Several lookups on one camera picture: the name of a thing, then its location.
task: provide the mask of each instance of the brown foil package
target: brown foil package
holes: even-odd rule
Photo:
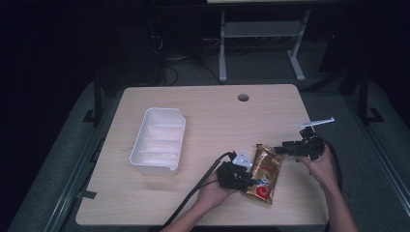
[[[272,205],[282,159],[283,156],[277,155],[273,147],[256,144],[252,179],[257,180],[257,184],[242,190],[241,193],[251,199]]]

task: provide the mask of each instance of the wooden tabletop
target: wooden tabletop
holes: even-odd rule
[[[239,101],[240,94],[249,100]],[[179,108],[187,120],[175,176],[142,175],[130,163],[142,119],[151,107]],[[245,150],[253,160],[257,143],[280,146],[282,141],[301,140],[299,125],[306,121],[308,114],[293,85],[127,89],[87,188],[97,195],[82,199],[76,221],[162,225],[222,154]],[[196,195],[181,213],[195,199]],[[236,192],[198,225],[306,225],[327,220],[323,191],[303,164],[285,157],[272,206]]]

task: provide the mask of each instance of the white plastic container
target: white plastic container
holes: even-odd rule
[[[186,120],[176,108],[149,108],[136,137],[130,162],[147,175],[175,175]]]

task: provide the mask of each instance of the table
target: table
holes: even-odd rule
[[[239,101],[246,94],[248,101]],[[130,163],[145,111],[179,108],[187,120],[175,176],[144,176]],[[308,114],[293,85],[143,87],[125,91],[76,221],[81,225],[162,225],[223,153],[300,140]],[[193,203],[191,198],[181,214]],[[304,165],[285,157],[272,206],[234,193],[198,225],[307,225],[328,220],[323,191]]]

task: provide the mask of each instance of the person's right hand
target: person's right hand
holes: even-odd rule
[[[337,186],[334,159],[327,145],[325,145],[325,149],[319,159],[310,160],[306,157],[296,157],[296,160],[307,166],[309,174],[319,182],[322,189]]]

